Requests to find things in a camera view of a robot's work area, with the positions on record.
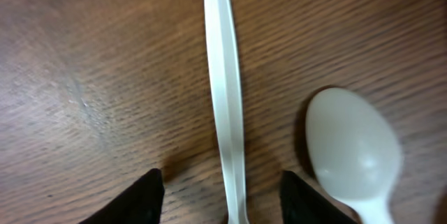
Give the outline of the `white plastic spoon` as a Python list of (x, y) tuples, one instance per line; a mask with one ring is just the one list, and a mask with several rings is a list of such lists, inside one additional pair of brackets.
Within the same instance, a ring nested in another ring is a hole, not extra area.
[(379, 111), (352, 91), (324, 89), (310, 100), (305, 133), (326, 193), (354, 210), (362, 223), (393, 224), (389, 201), (404, 157)]

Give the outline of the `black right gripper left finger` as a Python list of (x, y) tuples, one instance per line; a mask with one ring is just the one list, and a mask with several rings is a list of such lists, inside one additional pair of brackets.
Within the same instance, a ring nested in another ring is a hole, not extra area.
[(145, 173), (81, 224), (159, 224), (165, 188), (160, 169)]

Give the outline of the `white spoon handle up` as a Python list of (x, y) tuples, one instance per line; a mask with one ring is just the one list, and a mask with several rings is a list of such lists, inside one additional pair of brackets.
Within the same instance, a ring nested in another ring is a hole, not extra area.
[(244, 122), (230, 0), (204, 0), (207, 61), (229, 223), (248, 223)]

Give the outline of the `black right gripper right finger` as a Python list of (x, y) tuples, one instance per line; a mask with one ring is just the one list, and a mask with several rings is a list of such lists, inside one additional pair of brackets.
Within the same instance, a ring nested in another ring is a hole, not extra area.
[(292, 171), (282, 172), (279, 196), (284, 224), (356, 224)]

